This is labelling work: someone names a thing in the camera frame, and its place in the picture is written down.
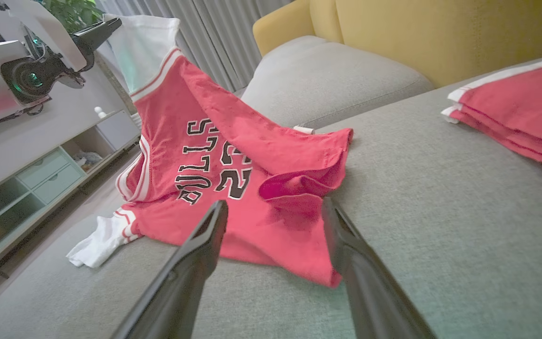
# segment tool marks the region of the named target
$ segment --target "green drawer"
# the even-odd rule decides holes
[[[34,190],[35,195],[41,199],[45,204],[52,202],[58,195],[61,195],[75,183],[81,174],[73,167],[67,166],[54,176],[49,178],[41,186]]]
[[[32,189],[66,165],[68,165],[66,157],[59,150],[55,150],[18,173],[16,177]]]

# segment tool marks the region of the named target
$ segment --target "basketball jersey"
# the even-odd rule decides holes
[[[106,248],[101,252],[109,256],[102,234],[113,234],[105,241],[116,247],[140,236],[181,245],[210,205],[222,199],[229,215],[221,256],[282,266],[335,287],[340,276],[329,260],[321,204],[344,178],[352,130],[307,135],[280,127],[215,84],[174,40],[163,44],[166,53],[156,73],[136,84],[130,71],[139,70],[142,59],[127,36],[156,44],[146,27],[176,32],[178,20],[122,21],[111,44],[142,118],[142,153],[116,180],[127,202],[111,218],[99,218],[99,231],[69,253],[71,262],[101,264],[107,256],[93,256],[87,248]]]

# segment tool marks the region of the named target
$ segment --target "wooden floor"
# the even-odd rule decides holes
[[[1,269],[9,275],[9,279],[0,276],[0,294],[54,240],[64,234],[76,222],[94,214],[98,210],[98,206],[114,197],[115,193],[117,193],[114,185],[115,178],[121,170],[127,167],[129,161],[138,152],[138,147],[134,147],[127,154],[112,162],[84,187],[86,194],[75,193],[58,210],[52,213],[51,218],[36,227],[26,243],[17,248],[17,251],[14,251],[9,256],[9,260],[1,266]]]

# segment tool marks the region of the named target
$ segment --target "gray curtain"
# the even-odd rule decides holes
[[[291,0],[97,0],[116,15],[177,17],[177,43],[187,58],[231,92],[244,88],[261,60],[252,36],[260,17]]]

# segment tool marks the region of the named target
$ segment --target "yellow sofa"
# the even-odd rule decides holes
[[[263,56],[318,36],[412,67],[438,88],[542,57],[542,0],[295,0],[253,32]]]

